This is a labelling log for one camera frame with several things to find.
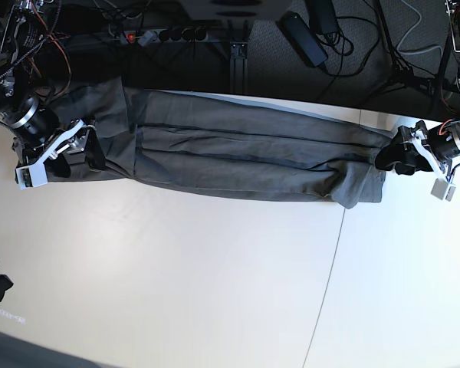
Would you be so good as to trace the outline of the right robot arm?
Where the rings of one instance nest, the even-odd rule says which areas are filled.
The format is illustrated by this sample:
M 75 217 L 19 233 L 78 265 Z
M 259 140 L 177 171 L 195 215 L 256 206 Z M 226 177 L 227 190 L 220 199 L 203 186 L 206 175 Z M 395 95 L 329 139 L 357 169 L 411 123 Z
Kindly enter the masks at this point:
M 47 44 L 69 60 L 56 32 L 61 12 L 60 1 L 0 1 L 0 126 L 14 136 L 21 189 L 45 185 L 50 175 L 69 178 L 76 157 L 94 172 L 106 168 L 95 121 L 62 122 L 51 104 L 67 88 L 56 87 L 35 63 Z

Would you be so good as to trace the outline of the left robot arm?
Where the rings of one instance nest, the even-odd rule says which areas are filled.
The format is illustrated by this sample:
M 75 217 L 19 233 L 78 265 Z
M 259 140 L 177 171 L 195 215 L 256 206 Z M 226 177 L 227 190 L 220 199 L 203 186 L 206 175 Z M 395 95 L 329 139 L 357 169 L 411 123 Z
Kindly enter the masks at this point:
M 389 145 L 377 155 L 375 167 L 404 176 L 431 172 L 435 175 L 432 195 L 449 201 L 455 194 L 455 173 L 460 168 L 454 162 L 460 157 L 460 1 L 445 2 L 448 34 L 438 70 L 431 77 L 415 74 L 414 65 L 405 59 L 406 53 L 392 42 L 380 2 L 375 2 L 374 8 L 387 43 L 391 74 L 373 96 L 384 94 L 394 86 L 410 88 L 430 99 L 430 113 L 441 107 L 451 115 L 433 128 L 422 120 L 413 126 L 399 126 Z

